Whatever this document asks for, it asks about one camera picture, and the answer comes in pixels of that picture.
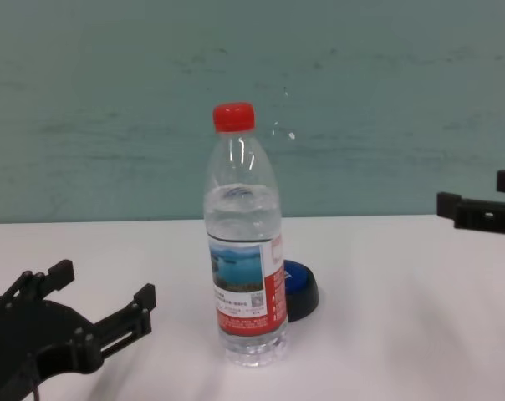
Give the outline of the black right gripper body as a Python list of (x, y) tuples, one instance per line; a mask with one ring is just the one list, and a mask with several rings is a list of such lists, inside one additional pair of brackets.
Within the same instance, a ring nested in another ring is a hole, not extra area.
[(505, 235), (505, 202), (481, 200), (482, 226), (479, 231)]

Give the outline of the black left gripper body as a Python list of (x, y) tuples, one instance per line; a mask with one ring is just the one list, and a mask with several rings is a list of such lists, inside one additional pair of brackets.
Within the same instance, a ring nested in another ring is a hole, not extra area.
[(64, 373), (102, 367), (94, 325), (51, 301), (0, 309), (0, 400), (38, 399), (38, 386)]

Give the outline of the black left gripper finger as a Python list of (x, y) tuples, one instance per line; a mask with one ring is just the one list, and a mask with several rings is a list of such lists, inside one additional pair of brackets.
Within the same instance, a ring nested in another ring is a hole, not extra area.
[(9, 309), (21, 302), (42, 301), (51, 292), (59, 291), (74, 280), (74, 264), (64, 259), (47, 273), (25, 271), (0, 295), (0, 309)]
[(114, 355), (152, 332), (151, 312), (156, 308), (156, 287), (145, 284), (133, 300), (94, 325), (102, 355)]

